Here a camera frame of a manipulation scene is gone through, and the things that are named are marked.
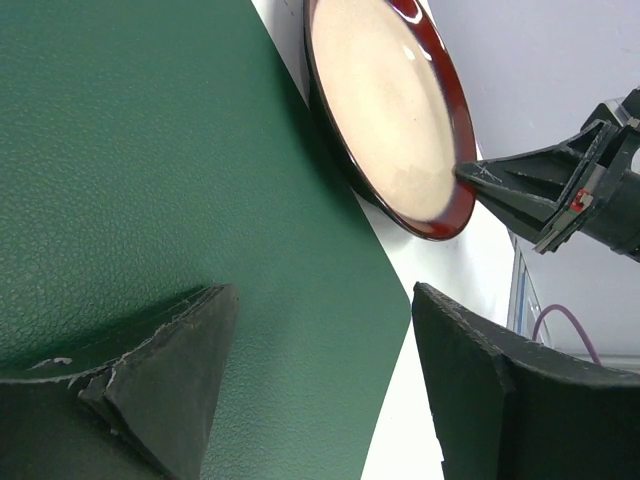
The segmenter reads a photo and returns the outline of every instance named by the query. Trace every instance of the wire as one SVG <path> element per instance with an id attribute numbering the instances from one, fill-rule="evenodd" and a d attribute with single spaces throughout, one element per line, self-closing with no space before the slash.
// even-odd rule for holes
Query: wire
<path id="1" fill-rule="evenodd" d="M 591 343 L 591 339 L 589 338 L 589 335 L 587 335 L 587 332 L 584 330 L 584 328 L 582 327 L 582 324 L 578 321 L 576 316 L 573 313 L 571 313 L 571 311 L 564 305 L 558 305 L 557 303 L 554 303 L 552 305 L 549 305 L 548 307 L 546 307 L 544 310 L 540 312 L 540 315 L 538 315 L 538 318 L 536 319 L 536 323 L 533 326 L 533 340 L 538 341 L 538 333 L 540 332 L 540 326 L 542 325 L 542 321 L 544 320 L 544 317 L 546 317 L 548 313 L 553 312 L 554 310 L 557 310 L 565 314 L 565 316 L 569 319 L 569 321 L 572 323 L 572 325 L 578 332 L 578 335 L 580 335 L 580 338 L 582 339 L 582 343 L 584 343 L 584 346 L 587 347 L 587 351 L 589 352 L 589 355 L 591 356 L 593 363 L 602 365 L 602 362 L 600 361 L 600 357 L 598 356 L 598 352 L 596 352 L 596 349 L 593 346 L 593 343 Z"/>

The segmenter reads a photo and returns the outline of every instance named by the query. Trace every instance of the brown rim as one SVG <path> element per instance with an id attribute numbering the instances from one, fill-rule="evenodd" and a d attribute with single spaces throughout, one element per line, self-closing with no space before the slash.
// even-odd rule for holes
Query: brown rim
<path id="1" fill-rule="evenodd" d="M 331 108 L 324 95 L 322 82 L 318 75 L 315 56 L 313 54 L 311 25 L 318 1 L 322 0 L 305 0 L 305 44 L 308 55 L 310 56 L 311 74 L 318 85 L 318 93 L 323 107 L 333 129 L 340 137 L 342 145 L 348 152 L 349 147 L 344 141 L 344 138 L 342 138 L 333 114 L 331 113 Z M 427 15 L 426 11 L 416 0 L 387 0 L 387 2 L 396 10 L 402 18 L 402 21 L 421 44 L 422 48 L 431 56 L 432 64 L 449 110 L 449 116 L 451 117 L 456 163 L 476 161 L 476 143 L 467 101 L 464 97 L 453 62 L 429 15 Z M 475 192 L 471 187 L 457 183 L 449 206 L 437 219 L 430 222 L 411 220 L 397 214 L 386 204 L 384 199 L 380 197 L 376 189 L 373 188 L 366 176 L 362 173 L 357 161 L 355 161 L 353 156 L 350 155 L 350 157 L 360 177 L 366 183 L 369 190 L 375 195 L 386 213 L 393 218 L 396 223 L 411 233 L 429 240 L 447 240 L 459 234 L 469 222 L 475 203 Z"/>

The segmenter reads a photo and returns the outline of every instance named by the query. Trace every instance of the white wall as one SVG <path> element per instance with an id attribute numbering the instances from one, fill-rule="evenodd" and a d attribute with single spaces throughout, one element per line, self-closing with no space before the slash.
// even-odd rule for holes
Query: white wall
<path id="1" fill-rule="evenodd" d="M 568 138 L 598 102 L 640 84 L 638 0 L 429 3 L 485 158 Z M 543 307 L 568 306 L 605 356 L 640 354 L 640 264 L 581 234 L 526 259 Z M 556 347 L 584 351 L 560 314 L 548 325 Z"/>

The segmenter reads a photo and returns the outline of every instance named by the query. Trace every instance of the green surface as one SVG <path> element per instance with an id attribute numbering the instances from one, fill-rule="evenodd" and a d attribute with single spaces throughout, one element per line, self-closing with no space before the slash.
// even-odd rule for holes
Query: green surface
<path id="1" fill-rule="evenodd" d="M 409 302 L 251 2 L 2 9 L 2 364 L 234 283 L 203 477 L 359 478 Z"/>

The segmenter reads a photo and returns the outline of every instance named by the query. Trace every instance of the table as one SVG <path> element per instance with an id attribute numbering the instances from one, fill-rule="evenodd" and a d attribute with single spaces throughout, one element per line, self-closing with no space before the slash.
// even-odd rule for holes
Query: table
<path id="1" fill-rule="evenodd" d="M 302 0 L 252 1 L 306 98 Z M 427 1 L 420 1 L 431 15 Z M 427 282 L 468 309 L 506 326 L 514 251 L 506 228 L 488 210 L 477 204 L 458 237 L 429 242 L 405 232 L 378 209 L 359 201 L 409 299 L 416 282 Z M 443 478 L 441 461 L 410 326 L 380 410 L 362 479 L 437 480 Z"/>

